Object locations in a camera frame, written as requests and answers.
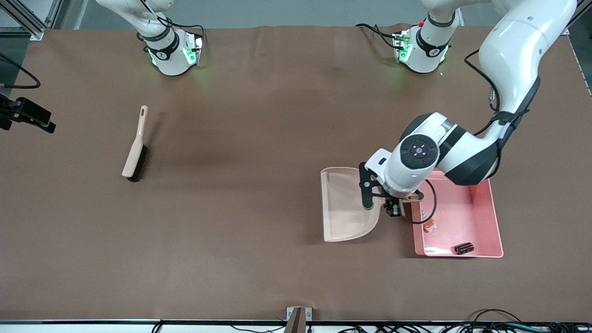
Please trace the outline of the beige plastic dustpan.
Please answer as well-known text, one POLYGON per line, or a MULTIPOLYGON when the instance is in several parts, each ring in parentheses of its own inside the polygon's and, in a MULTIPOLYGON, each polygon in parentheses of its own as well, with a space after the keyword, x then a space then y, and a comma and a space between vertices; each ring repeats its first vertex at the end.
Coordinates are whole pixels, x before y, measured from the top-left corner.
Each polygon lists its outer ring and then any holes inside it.
MULTIPOLYGON (((386 213, 385 199, 392 197, 383 189, 384 197, 373 197, 373 209, 365 210, 359 168, 325 168, 320 173, 320 185, 326 242, 350 241, 368 234, 376 227, 380 214, 386 213)), ((401 207, 404 208, 405 203, 422 202, 424 198, 425 194, 416 191, 401 198, 401 207)))

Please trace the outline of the beige hand brush black bristles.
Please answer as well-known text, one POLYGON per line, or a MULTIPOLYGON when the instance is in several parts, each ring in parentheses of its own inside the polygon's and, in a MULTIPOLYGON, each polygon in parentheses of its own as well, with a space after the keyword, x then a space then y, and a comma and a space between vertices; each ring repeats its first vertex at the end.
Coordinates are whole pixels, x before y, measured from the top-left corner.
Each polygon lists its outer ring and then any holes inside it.
POLYGON ((137 183, 142 174, 142 168, 148 155, 148 147, 144 144, 145 126, 149 107, 142 105, 140 108, 139 122, 135 139, 129 150, 121 175, 132 183, 137 183))

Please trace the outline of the pink plastic bin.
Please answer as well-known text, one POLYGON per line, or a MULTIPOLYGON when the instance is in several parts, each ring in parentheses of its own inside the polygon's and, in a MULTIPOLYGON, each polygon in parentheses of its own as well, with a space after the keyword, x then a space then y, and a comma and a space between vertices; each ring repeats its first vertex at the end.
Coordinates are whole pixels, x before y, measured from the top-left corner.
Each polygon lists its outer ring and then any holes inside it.
POLYGON ((423 225, 413 226, 414 250, 417 255, 428 257, 503 257, 503 247, 490 180, 469 187, 458 186, 443 172, 435 169, 423 183, 420 191, 425 194, 422 202, 410 204, 413 221, 428 216, 438 228, 425 233, 423 225), (475 251, 456 255, 453 247, 471 242, 475 251))

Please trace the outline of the brown table mat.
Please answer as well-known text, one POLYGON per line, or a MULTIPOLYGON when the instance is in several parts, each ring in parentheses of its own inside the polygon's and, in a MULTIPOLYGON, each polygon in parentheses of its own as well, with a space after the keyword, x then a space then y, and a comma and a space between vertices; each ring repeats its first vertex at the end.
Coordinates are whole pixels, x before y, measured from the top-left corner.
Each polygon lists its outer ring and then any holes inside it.
POLYGON ((15 91, 48 134, 0 130, 0 319, 237 320, 309 306, 319 320, 592 322, 592 97, 562 36, 491 179, 504 256, 414 253, 382 215, 323 241, 320 171, 393 149, 441 112, 469 131, 489 85, 463 58, 490 27, 460 27, 438 72, 414 74, 354 27, 207 32, 201 63, 162 75, 133 31, 48 31, 15 91), (139 182, 121 175, 149 107, 139 182))

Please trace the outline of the aluminium frame profile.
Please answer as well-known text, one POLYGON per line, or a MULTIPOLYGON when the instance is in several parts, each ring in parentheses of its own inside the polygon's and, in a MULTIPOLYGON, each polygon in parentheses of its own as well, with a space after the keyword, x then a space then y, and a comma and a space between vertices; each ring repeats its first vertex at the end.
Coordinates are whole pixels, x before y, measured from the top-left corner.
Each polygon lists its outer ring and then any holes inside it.
POLYGON ((58 28, 68 0, 0 0, 0 37, 40 41, 45 30, 58 28))
POLYGON ((576 0, 577 4, 576 4, 576 9, 575 12, 573 14, 573 16, 571 17, 568 25, 565 28, 565 31, 562 33, 562 35, 565 36, 569 36, 570 31, 569 28, 572 27, 572 25, 577 22, 581 17, 583 17, 583 15, 592 8, 592 0, 576 0))

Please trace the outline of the grey metal bracket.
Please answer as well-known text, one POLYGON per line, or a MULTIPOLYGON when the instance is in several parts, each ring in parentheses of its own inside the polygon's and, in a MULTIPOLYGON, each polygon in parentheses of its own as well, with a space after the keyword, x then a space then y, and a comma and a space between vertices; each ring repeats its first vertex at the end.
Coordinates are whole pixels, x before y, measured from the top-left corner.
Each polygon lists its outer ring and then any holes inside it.
POLYGON ((313 333, 313 308, 294 306, 287 307, 287 325, 284 333, 313 333))

